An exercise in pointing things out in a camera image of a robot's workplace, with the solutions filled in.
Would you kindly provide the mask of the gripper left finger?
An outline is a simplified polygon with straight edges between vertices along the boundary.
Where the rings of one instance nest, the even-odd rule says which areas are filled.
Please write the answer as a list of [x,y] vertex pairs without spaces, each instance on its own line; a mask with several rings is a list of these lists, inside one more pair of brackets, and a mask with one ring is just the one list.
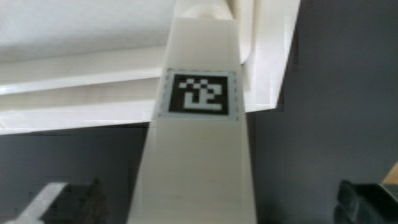
[[102,181],[50,182],[18,217],[6,224],[107,224],[109,204]]

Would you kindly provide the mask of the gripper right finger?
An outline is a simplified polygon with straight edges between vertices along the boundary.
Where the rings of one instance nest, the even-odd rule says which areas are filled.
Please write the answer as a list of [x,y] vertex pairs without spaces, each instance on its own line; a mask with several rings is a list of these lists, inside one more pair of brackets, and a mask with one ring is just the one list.
[[397,184],[341,181],[334,224],[398,224]]

